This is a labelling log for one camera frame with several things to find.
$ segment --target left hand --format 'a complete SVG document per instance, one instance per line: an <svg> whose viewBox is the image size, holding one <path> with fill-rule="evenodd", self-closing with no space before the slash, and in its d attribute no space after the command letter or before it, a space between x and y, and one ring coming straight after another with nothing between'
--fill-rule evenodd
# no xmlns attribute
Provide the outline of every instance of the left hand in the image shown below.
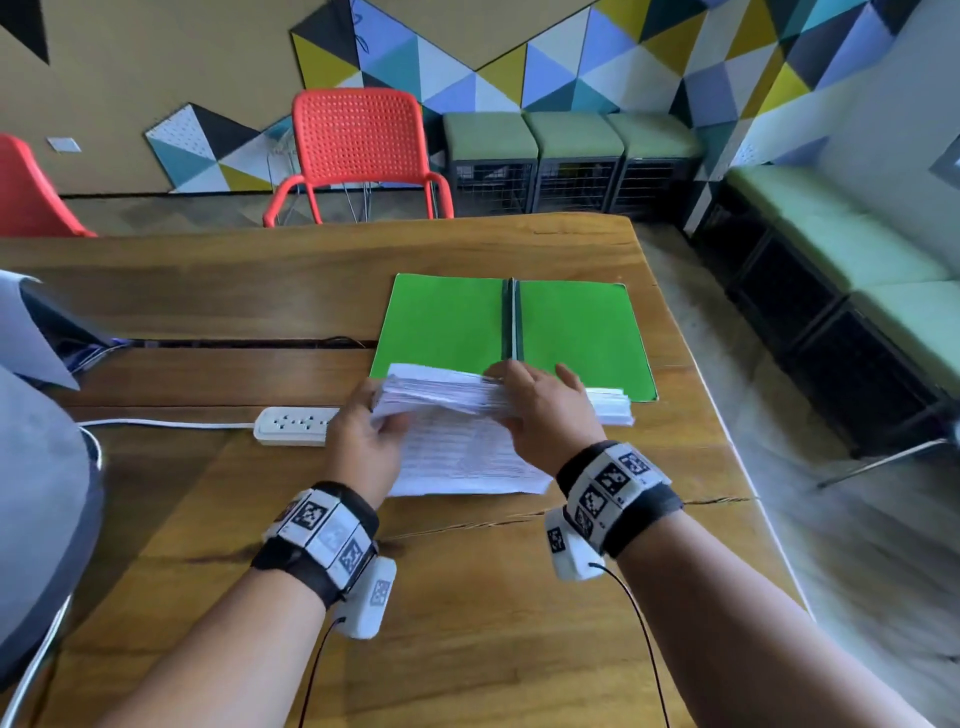
<svg viewBox="0 0 960 728"><path fill-rule="evenodd" d="M400 472L400 446L409 415L392 415L376 429L371 424L373 395L380 382L364 379L350 393L326 429L324 480L343 483L375 510L390 493Z"/></svg>

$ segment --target yellow triangle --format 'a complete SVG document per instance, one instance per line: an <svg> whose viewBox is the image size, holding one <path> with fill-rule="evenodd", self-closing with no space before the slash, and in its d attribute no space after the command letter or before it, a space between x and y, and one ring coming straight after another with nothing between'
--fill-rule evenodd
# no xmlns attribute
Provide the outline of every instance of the yellow triangle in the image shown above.
<svg viewBox="0 0 960 728"><path fill-rule="evenodd" d="M774 53L770 57L770 60L767 61L767 67L764 68L763 73L760 74L760 80L757 81L754 86L754 92L750 96L750 101L747 102L747 106L743 108L743 112L740 114L741 119L752 119L760 113L760 107L763 106L767 94L770 93L770 89L773 88L774 83L780 75L783 62L783 49L777 46L774 48Z"/></svg>
<svg viewBox="0 0 960 728"><path fill-rule="evenodd" d="M254 177L253 175L248 175L246 172L241 172L239 169L233 169L233 167L227 167L225 164L218 162L220 171L224 173L224 179L227 180L227 186L230 188L230 192L273 192L273 186L266 180L261 180L259 177Z"/></svg>
<svg viewBox="0 0 960 728"><path fill-rule="evenodd" d="M644 40L641 44L650 51L667 68L678 76L686 71L686 64L693 53L693 46L697 43L697 36L703 27L706 11L694 15L680 25L675 25L657 36Z"/></svg>
<svg viewBox="0 0 960 728"><path fill-rule="evenodd" d="M765 0L750 0L740 26L733 37L727 59L735 59L765 45L777 42L777 28Z"/></svg>
<svg viewBox="0 0 960 728"><path fill-rule="evenodd" d="M757 116L788 104L794 99L799 99L809 92L810 89L803 79L797 75L797 72L790 67L789 63L785 63L777 75L777 80L774 81L773 88L770 89L770 93L763 100L763 106L760 107Z"/></svg>
<svg viewBox="0 0 960 728"><path fill-rule="evenodd" d="M527 65L527 44L517 46L496 61L491 61L477 74L496 86L518 106L523 97L523 72Z"/></svg>
<svg viewBox="0 0 960 728"><path fill-rule="evenodd" d="M290 35L294 37L304 88L333 88L359 70L309 40L295 33Z"/></svg>
<svg viewBox="0 0 960 728"><path fill-rule="evenodd" d="M600 0L593 7L628 36L638 40L650 10L650 0Z"/></svg>

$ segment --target hand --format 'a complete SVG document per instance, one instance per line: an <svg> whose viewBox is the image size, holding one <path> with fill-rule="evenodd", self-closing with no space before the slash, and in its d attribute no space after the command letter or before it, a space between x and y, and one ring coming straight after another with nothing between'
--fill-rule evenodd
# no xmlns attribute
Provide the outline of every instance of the hand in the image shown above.
<svg viewBox="0 0 960 728"><path fill-rule="evenodd" d="M400 445L409 415L392 415L376 429L371 424L373 394L379 382L365 379L350 393L326 429L324 480L348 485L375 510L390 493L400 472Z"/></svg>
<svg viewBox="0 0 960 728"><path fill-rule="evenodd" d="M580 450L607 439L587 388L564 364L558 364L557 376L551 376L508 359L484 374L503 379L518 417L500 423L510 430L516 454L535 468L556 477Z"/></svg>

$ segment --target chair backrest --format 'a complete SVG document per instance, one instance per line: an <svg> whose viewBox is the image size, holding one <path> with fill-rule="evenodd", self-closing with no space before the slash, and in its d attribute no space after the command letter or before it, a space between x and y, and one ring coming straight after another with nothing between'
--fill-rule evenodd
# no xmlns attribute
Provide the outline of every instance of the chair backrest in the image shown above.
<svg viewBox="0 0 960 728"><path fill-rule="evenodd" d="M27 143L9 134L0 134L0 236L95 236L60 199Z"/></svg>
<svg viewBox="0 0 960 728"><path fill-rule="evenodd" d="M307 183L408 182L430 171L417 99L392 88L315 88L294 99Z"/></svg>

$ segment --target green folder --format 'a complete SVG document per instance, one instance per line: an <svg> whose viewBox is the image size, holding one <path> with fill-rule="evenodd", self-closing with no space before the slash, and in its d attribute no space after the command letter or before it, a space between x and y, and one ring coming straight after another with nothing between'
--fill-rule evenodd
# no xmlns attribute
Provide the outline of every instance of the green folder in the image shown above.
<svg viewBox="0 0 960 728"><path fill-rule="evenodd" d="M563 362L587 387L622 389L632 401L657 398L626 287L583 280L523 280L512 289L503 279L401 273L371 376L395 363L481 374L510 356L512 322L516 358L547 372Z"/></svg>

